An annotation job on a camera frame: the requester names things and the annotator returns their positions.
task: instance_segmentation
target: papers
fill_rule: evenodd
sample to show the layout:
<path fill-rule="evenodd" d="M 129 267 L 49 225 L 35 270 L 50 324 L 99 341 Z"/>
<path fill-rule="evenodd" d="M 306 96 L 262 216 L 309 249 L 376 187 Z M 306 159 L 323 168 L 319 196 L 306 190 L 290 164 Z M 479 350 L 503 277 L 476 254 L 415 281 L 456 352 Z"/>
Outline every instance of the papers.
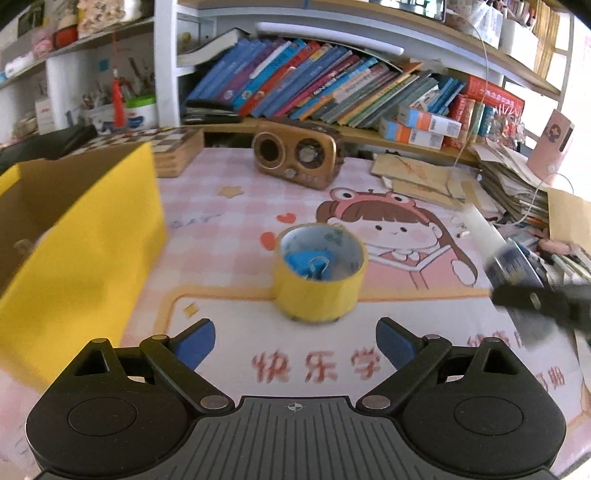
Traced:
<path fill-rule="evenodd" d="M 493 200 L 509 213 L 514 222 L 527 213 L 523 223 L 545 228 L 549 223 L 549 187 L 540 186 L 541 179 L 525 164 L 527 157 L 489 140 L 486 144 L 473 144 L 471 149 L 480 158 L 482 188 Z"/>
<path fill-rule="evenodd" d="M 472 203 L 487 218 L 500 218 L 500 210 L 471 171 L 438 167 L 391 154 L 375 156 L 372 174 L 381 176 L 386 188 L 451 210 Z"/>

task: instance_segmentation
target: speaker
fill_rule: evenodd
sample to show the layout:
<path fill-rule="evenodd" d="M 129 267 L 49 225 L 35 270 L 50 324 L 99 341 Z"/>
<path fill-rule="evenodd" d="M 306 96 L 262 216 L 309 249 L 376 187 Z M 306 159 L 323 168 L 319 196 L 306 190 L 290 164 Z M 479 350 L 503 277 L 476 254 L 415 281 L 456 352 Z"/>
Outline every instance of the speaker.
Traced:
<path fill-rule="evenodd" d="M 261 121 L 252 140 L 259 171 L 324 190 L 344 162 L 338 130 L 290 119 Z"/>

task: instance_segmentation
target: packing tape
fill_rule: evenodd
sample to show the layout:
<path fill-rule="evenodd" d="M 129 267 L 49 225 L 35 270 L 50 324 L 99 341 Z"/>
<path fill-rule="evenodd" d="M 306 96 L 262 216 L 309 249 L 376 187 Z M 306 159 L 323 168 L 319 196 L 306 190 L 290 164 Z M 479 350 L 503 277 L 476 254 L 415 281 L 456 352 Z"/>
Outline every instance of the packing tape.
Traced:
<path fill-rule="evenodd" d="M 331 280 L 312 280 L 295 273 L 285 256 L 301 251 L 330 251 Z M 275 303 L 290 317 L 305 322 L 331 322 L 351 311 L 368 266 L 364 244 L 352 233 L 326 223 L 305 223 L 285 230 L 275 248 Z"/>

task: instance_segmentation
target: medicine box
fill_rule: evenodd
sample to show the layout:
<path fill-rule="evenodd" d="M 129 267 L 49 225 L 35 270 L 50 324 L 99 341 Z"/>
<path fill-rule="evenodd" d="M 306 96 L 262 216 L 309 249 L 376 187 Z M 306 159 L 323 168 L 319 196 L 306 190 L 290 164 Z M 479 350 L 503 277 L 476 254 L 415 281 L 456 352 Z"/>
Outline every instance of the medicine box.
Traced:
<path fill-rule="evenodd" d="M 432 113 L 409 107 L 401 107 L 398 110 L 397 120 L 406 127 L 425 130 L 452 138 L 457 138 L 462 129 L 462 124 L 451 118 L 433 115 Z"/>
<path fill-rule="evenodd" d="M 379 124 L 379 133 L 386 140 L 417 145 L 419 147 L 441 149 L 443 135 L 405 127 L 396 120 L 382 118 Z"/>

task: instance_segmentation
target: cardboard box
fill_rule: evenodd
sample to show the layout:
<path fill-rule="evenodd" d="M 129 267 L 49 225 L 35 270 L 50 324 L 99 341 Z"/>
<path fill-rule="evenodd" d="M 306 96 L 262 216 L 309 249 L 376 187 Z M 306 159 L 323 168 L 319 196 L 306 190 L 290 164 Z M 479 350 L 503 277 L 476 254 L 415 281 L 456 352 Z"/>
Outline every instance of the cardboard box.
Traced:
<path fill-rule="evenodd" d="M 386 118 L 380 120 L 379 134 L 386 140 L 434 148 L 435 150 L 441 149 L 443 143 L 443 135 L 405 127 L 396 120 Z"/>
<path fill-rule="evenodd" d="M 0 176 L 0 368 L 42 390 L 93 338 L 119 344 L 166 242 L 150 144 Z"/>
<path fill-rule="evenodd" d="M 433 115 L 409 107 L 401 107 L 396 119 L 405 127 L 425 130 L 446 137 L 457 138 L 462 124 L 445 116 Z"/>

